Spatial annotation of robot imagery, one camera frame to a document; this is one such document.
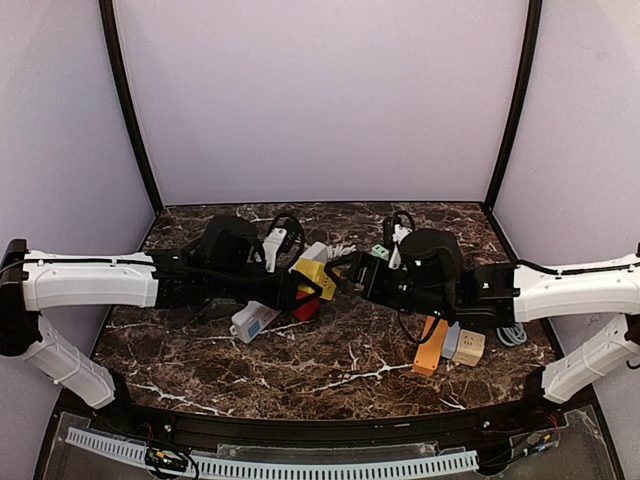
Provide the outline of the white multi-socket power strip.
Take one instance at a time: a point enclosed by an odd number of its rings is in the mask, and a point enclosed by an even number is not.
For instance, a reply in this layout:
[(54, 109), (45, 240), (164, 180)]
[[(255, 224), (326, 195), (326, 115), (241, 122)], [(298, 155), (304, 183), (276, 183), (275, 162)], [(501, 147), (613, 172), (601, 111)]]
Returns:
[[(301, 256), (302, 259), (328, 259), (328, 247), (315, 242)], [(248, 344), (258, 336), (278, 315), (280, 311), (269, 308), (257, 301), (249, 301), (247, 305), (231, 317), (230, 333)]]

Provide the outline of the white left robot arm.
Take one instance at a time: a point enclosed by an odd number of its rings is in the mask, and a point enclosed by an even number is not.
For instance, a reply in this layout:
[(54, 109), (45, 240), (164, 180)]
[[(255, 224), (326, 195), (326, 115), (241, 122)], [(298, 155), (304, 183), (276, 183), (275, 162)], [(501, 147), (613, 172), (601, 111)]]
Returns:
[(121, 375), (65, 339), (44, 316), (54, 307), (126, 305), (178, 309), (211, 299), (256, 301), (293, 312), (321, 287), (295, 270), (305, 243), (298, 220), (280, 214), (265, 238), (248, 220), (218, 216), (174, 250), (112, 256), (50, 254), (12, 240), (1, 262), (1, 354), (31, 364), (94, 410), (128, 399)]

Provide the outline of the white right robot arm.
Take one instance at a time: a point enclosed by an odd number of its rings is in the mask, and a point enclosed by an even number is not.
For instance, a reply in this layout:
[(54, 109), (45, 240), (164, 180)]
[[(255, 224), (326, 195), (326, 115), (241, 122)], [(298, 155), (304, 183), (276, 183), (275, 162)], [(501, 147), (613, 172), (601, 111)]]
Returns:
[(563, 358), (527, 378), (529, 398), (563, 404), (639, 354), (639, 257), (544, 267), (529, 261), (467, 269), (456, 236), (419, 229), (396, 241), (388, 259), (355, 251), (325, 273), (347, 292), (462, 328), (513, 327), (534, 320), (609, 314), (611, 321)]

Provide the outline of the yellow cube socket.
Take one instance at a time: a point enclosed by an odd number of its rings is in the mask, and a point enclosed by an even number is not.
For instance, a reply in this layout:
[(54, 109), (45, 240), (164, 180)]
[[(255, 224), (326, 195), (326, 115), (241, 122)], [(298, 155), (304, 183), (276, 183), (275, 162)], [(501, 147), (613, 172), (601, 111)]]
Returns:
[(325, 273), (325, 264), (311, 259), (299, 258), (294, 270), (322, 288), (321, 300), (332, 301), (336, 292), (336, 283)]

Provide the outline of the red cube socket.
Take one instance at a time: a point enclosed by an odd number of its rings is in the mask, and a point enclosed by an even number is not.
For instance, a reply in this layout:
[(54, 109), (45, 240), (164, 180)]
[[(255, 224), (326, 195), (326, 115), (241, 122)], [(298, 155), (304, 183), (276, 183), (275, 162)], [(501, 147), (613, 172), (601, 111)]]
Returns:
[(292, 312), (292, 316), (301, 322), (307, 322), (317, 313), (319, 307), (320, 298), (314, 298), (306, 302), (300, 308), (294, 310)]

